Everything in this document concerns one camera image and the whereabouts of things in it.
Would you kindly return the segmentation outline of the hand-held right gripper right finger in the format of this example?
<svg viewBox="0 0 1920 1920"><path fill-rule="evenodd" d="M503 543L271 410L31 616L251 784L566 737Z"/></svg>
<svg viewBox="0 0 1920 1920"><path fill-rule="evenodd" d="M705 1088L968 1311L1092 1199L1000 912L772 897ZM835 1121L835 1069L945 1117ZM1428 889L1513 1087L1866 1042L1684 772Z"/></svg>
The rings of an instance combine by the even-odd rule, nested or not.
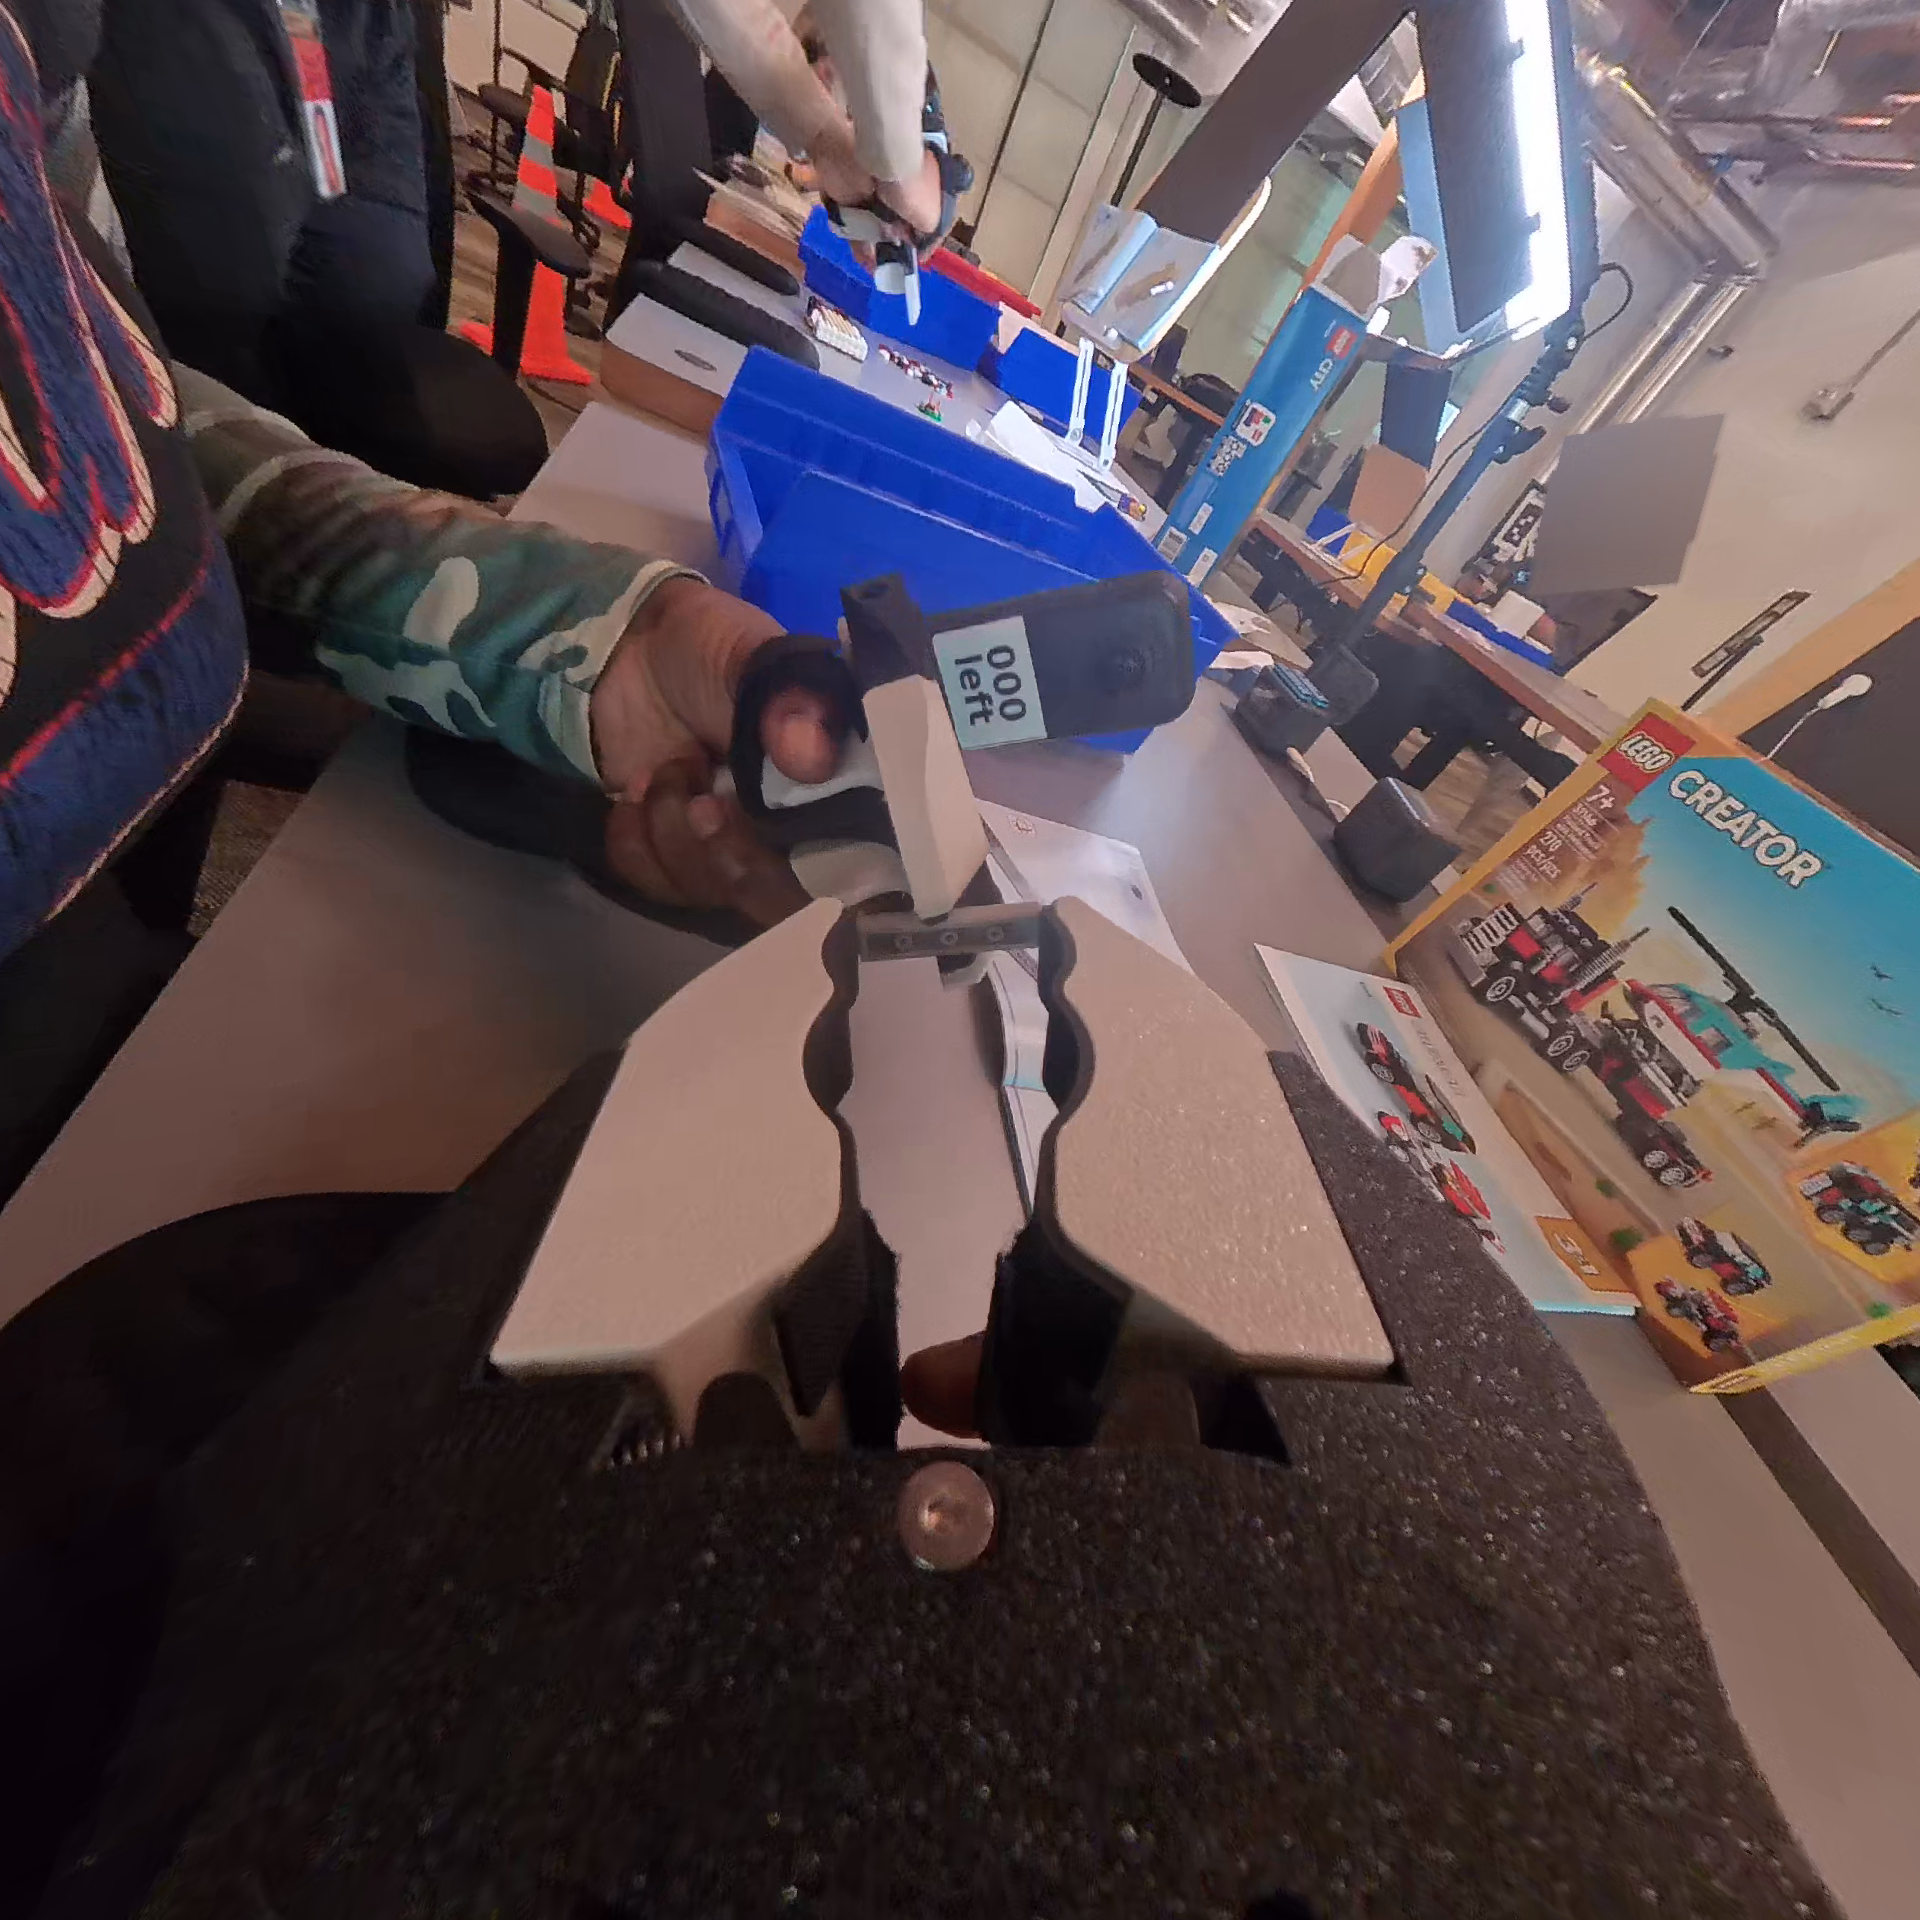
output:
<svg viewBox="0 0 1920 1920"><path fill-rule="evenodd" d="M1054 1115L998 1261L982 1435L1280 1449L1268 1384L1394 1386L1394 1339L1258 1032L1076 897L1044 905L1039 953Z"/></svg>

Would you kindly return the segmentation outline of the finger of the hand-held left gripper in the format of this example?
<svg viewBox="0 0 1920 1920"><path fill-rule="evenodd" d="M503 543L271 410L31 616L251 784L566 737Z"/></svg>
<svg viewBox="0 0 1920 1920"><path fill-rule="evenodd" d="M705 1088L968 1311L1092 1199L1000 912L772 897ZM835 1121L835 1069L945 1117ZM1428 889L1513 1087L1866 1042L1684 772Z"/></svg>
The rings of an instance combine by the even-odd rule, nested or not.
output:
<svg viewBox="0 0 1920 1920"><path fill-rule="evenodd" d="M943 922L986 867L987 835L938 682L874 685L871 747L905 891L921 922Z"/></svg>

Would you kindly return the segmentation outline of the large blue plastic bin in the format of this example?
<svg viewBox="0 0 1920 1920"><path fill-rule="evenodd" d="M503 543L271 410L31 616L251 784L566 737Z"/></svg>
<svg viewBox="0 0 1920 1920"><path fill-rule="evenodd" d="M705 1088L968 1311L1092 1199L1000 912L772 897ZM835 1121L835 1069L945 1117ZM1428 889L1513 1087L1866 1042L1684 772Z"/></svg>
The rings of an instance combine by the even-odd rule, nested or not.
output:
<svg viewBox="0 0 1920 1920"><path fill-rule="evenodd" d="M1193 683L1230 636L1113 505L761 347L711 425L706 483L727 586L788 634L827 637L841 593L890 575L935 616L1164 570L1191 596ZM1084 741L1132 752L1151 732Z"/></svg>

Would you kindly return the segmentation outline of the another person's forearm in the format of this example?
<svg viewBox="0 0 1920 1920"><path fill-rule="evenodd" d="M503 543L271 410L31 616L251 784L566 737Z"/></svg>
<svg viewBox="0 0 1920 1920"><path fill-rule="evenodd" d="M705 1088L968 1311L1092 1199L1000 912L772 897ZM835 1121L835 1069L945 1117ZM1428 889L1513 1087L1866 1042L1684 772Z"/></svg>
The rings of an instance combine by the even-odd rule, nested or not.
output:
<svg viewBox="0 0 1920 1920"><path fill-rule="evenodd" d="M671 11L788 151L852 161L878 184L920 177L928 154L921 4L804 4L832 80L820 80L779 4L672 3Z"/></svg>

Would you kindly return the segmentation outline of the small blue plastic bin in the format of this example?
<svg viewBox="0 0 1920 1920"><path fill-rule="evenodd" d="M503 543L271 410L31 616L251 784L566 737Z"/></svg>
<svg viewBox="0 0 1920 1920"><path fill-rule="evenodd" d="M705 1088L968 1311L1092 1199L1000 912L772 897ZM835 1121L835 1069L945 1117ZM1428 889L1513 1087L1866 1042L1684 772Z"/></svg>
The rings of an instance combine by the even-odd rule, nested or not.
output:
<svg viewBox="0 0 1920 1920"><path fill-rule="evenodd" d="M977 371L990 380L1009 401L1065 437L1074 418L1082 421L1082 442L1091 448L1105 444L1108 421L1108 388L1121 395L1116 413L1116 440L1132 424L1140 405L1140 392L1130 369L1112 364L1100 355L1088 371L1086 407L1072 411L1080 393L1082 359L1076 343L1071 343L1025 316L1002 316L994 340L983 349Z"/></svg>

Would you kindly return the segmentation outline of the tall blue lego box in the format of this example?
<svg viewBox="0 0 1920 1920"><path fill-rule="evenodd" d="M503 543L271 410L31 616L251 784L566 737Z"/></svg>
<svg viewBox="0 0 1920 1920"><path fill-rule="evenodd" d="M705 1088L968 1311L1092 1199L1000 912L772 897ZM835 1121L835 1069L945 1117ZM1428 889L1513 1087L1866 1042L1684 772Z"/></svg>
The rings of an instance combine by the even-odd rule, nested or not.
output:
<svg viewBox="0 0 1920 1920"><path fill-rule="evenodd" d="M1174 499L1156 548L1191 587L1232 554L1364 346L1375 309L1306 287Z"/></svg>

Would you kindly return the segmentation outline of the lego set box with trucks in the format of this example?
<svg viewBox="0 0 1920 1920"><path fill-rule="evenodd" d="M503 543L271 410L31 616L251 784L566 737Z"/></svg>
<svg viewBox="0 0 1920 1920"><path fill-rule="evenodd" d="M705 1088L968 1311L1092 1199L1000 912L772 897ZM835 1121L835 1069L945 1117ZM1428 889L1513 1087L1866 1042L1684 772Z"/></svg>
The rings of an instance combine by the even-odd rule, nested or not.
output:
<svg viewBox="0 0 1920 1920"><path fill-rule="evenodd" d="M1919 1335L1919 872L1647 704L1385 948L1684 1386Z"/></svg>

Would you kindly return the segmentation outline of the person's left hand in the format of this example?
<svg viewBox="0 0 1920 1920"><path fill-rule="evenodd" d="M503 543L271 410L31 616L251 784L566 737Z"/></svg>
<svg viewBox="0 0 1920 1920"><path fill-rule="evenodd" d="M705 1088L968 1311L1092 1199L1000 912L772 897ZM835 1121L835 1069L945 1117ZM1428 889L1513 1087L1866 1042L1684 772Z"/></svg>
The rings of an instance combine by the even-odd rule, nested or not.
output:
<svg viewBox="0 0 1920 1920"><path fill-rule="evenodd" d="M736 685L779 626L694 578L634 616L592 691L592 747L612 805L608 872L639 897L776 925L810 905L788 863L719 791Z"/></svg>

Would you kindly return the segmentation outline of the black device with cyan part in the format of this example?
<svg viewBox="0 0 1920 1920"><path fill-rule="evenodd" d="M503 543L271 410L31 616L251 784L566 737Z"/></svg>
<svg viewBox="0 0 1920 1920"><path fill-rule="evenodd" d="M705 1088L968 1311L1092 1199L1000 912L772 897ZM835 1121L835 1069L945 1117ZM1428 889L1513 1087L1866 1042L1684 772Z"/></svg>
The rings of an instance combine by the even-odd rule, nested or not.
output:
<svg viewBox="0 0 1920 1920"><path fill-rule="evenodd" d="M1327 647L1308 668L1273 658L1255 671L1232 708L1236 732L1283 761L1344 730L1379 692L1377 672L1347 647Z"/></svg>

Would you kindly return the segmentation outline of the instruction booklet with red car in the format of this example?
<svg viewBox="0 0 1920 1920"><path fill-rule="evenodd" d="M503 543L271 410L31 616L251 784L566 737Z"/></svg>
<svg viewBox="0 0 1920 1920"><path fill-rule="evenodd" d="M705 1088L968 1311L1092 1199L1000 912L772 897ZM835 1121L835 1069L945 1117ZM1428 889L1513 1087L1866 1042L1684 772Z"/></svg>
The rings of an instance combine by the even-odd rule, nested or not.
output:
<svg viewBox="0 0 1920 1920"><path fill-rule="evenodd" d="M1538 1312L1640 1312L1414 988L1265 944L1255 962L1327 1084Z"/></svg>

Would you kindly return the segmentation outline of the black light stand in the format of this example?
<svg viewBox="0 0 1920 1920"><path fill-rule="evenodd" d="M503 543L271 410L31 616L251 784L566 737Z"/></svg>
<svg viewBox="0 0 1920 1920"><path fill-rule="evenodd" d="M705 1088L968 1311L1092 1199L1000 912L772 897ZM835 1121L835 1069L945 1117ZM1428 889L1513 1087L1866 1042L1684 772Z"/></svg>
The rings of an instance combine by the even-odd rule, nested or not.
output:
<svg viewBox="0 0 1920 1920"><path fill-rule="evenodd" d="M1543 347L1520 385L1496 407L1455 465L1447 465L1447 483L1434 500L1418 513L1406 531L1385 535L1387 563L1360 603L1347 612L1332 632L1310 647L1310 661L1323 663L1350 653L1394 603L1414 602L1425 575L1426 551L1442 535L1449 519L1468 504L1476 483L1496 466L1507 465L1538 447L1545 429L1531 418L1540 411L1563 411L1555 395L1558 381L1574 369L1588 338L1587 303L1594 289L1606 282L1612 265L1598 265L1587 289L1575 295L1571 311L1543 329Z"/></svg>

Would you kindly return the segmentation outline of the black office chair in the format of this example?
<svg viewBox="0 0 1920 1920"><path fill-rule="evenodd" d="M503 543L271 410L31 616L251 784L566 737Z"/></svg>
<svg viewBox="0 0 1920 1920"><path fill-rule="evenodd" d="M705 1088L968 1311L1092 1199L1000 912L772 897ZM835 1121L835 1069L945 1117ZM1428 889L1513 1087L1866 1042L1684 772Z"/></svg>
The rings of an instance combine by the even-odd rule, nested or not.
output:
<svg viewBox="0 0 1920 1920"><path fill-rule="evenodd" d="M262 362L276 413L419 490L499 500L544 466L544 424L516 378L442 329L284 319Z"/></svg>

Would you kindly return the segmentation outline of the studio light panel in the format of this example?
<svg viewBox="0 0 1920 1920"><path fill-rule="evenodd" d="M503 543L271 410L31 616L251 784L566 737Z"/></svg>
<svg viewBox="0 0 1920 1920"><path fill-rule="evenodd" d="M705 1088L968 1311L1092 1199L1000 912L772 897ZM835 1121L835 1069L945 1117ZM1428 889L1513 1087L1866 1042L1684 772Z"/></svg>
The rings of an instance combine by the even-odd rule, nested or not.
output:
<svg viewBox="0 0 1920 1920"><path fill-rule="evenodd" d="M1409 231L1436 355L1528 338L1600 274L1587 90L1566 3L1422 3L1422 90L1396 114Z"/></svg>

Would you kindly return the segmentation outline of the orange traffic cone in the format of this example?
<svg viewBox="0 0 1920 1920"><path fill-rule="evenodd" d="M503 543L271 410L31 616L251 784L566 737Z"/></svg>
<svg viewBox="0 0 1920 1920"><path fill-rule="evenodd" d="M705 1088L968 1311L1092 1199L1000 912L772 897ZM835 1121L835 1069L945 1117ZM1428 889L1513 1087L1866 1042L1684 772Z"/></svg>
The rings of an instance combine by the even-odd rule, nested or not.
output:
<svg viewBox="0 0 1920 1920"><path fill-rule="evenodd" d="M570 355L567 300L592 274L592 257L561 209L553 90L530 85L512 189L468 184L471 213L497 237L491 322L468 321L460 338L510 376L591 388L595 372Z"/></svg>

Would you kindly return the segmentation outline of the person's blue knit sweater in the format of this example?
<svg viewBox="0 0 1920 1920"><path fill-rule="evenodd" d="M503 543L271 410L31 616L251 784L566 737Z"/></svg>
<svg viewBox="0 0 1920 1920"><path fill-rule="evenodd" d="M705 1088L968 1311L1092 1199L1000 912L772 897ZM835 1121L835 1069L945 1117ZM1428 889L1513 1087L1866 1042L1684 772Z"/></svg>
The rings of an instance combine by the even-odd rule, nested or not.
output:
<svg viewBox="0 0 1920 1920"><path fill-rule="evenodd" d="M2 25L2 953L191 780L249 683L177 380L107 243L62 207L84 35Z"/></svg>

